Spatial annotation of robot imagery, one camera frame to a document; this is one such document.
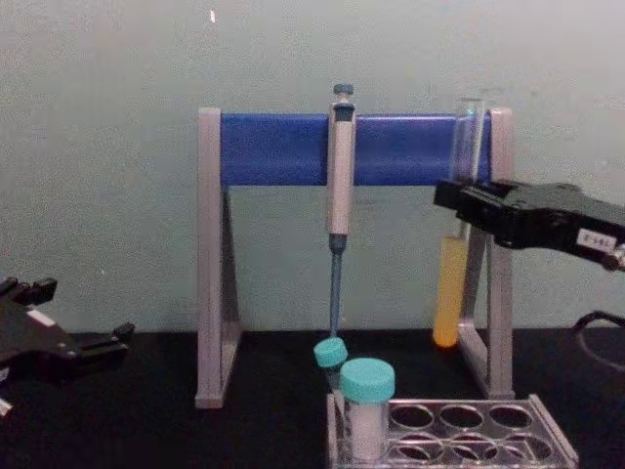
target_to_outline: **white label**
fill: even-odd
[[[37,311],[37,310],[30,310],[28,312],[28,315],[31,318],[33,318],[34,320],[37,320],[37,321],[41,322],[46,327],[50,327],[51,325],[55,325],[56,324],[53,320],[51,320],[46,315],[44,315],[43,313],[41,313],[40,311]]]
[[[616,247],[616,238],[582,228],[577,235],[577,244],[596,251],[612,252]]]

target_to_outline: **pipette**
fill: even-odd
[[[334,86],[336,102],[328,114],[327,218],[332,268],[330,280],[330,336],[339,328],[341,264],[347,245],[354,193],[355,106],[350,103],[354,86]]]

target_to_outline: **black countertop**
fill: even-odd
[[[625,354],[622,329],[593,329]],[[431,331],[348,331],[350,351],[396,369],[399,398],[479,399],[457,350]],[[245,333],[226,405],[195,410],[195,335],[138,334],[123,368],[63,388],[12,383],[15,408],[0,422],[0,468],[321,468],[323,375],[313,361],[321,332]],[[515,391],[537,394],[580,455],[582,468],[625,468],[625,373],[588,359],[568,330],[515,331]]]

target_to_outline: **black cable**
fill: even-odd
[[[579,344],[579,347],[591,359],[605,366],[608,366],[615,371],[625,372],[625,364],[613,362],[608,359],[605,359],[604,357],[600,357],[595,352],[593,352],[590,349],[590,347],[588,347],[588,344],[586,344],[586,340],[583,334],[584,329],[586,329],[586,327],[588,327],[588,325],[591,322],[594,322],[596,320],[607,320],[608,322],[618,325],[619,327],[625,327],[624,318],[621,318],[616,315],[612,315],[610,313],[606,313],[604,311],[593,311],[592,313],[589,313],[586,316],[582,316],[573,327],[573,334],[575,334],[575,338],[577,339],[577,343]]]

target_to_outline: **teal cap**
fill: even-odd
[[[348,349],[341,337],[330,337],[314,346],[316,364],[322,368],[329,368],[341,364],[348,357]]]
[[[359,404],[379,404],[395,393],[395,370],[378,359],[355,359],[341,366],[341,392]]]

